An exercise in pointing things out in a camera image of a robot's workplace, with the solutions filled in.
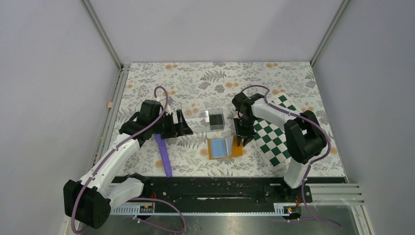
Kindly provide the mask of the orange leather card holder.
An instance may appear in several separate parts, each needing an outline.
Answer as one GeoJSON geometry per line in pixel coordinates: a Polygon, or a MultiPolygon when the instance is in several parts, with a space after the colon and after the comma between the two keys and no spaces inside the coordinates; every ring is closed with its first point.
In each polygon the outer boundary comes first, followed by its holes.
{"type": "Polygon", "coordinates": [[[208,139],[208,156],[210,160],[240,157],[243,155],[242,145],[238,145],[237,136],[221,139],[208,139]]]}

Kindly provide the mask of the clear acrylic card box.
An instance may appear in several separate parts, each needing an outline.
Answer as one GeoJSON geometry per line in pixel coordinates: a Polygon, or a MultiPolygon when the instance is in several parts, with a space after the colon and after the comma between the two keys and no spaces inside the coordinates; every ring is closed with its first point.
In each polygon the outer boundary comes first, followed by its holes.
{"type": "Polygon", "coordinates": [[[184,114],[186,123],[192,129],[194,134],[209,133],[212,132],[209,128],[209,115],[222,114],[224,118],[223,109],[210,109],[210,110],[199,110],[196,113],[184,114]]]}

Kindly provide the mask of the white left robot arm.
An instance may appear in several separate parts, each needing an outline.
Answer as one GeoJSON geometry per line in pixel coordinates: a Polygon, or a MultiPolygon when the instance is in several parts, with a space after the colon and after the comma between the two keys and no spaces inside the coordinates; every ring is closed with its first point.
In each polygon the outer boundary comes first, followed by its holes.
{"type": "Polygon", "coordinates": [[[65,214],[71,217],[75,234],[82,233],[76,228],[76,221],[98,229],[106,222],[112,209],[133,198],[155,202],[157,195],[152,191],[148,177],[134,173],[114,187],[110,184],[126,161],[148,139],[155,137],[161,144],[165,139],[193,134],[182,110],[177,110],[176,115],[177,122],[168,104],[145,100],[140,110],[121,126],[105,156],[78,181],[66,182],[63,188],[65,214]]]}

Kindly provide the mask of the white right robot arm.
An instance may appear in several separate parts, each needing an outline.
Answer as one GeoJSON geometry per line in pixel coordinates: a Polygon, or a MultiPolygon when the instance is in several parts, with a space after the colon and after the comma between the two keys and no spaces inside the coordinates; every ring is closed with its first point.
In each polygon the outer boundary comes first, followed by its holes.
{"type": "Polygon", "coordinates": [[[306,177],[311,159],[327,146],[326,134],[314,113],[294,113],[269,102],[264,95],[248,97],[243,92],[234,96],[232,104],[240,115],[233,120],[239,146],[246,146],[254,139],[254,123],[258,119],[277,126],[285,134],[287,150],[292,159],[284,176],[286,185],[281,187],[280,194],[285,201],[294,201],[300,195],[299,186],[306,177]]]}

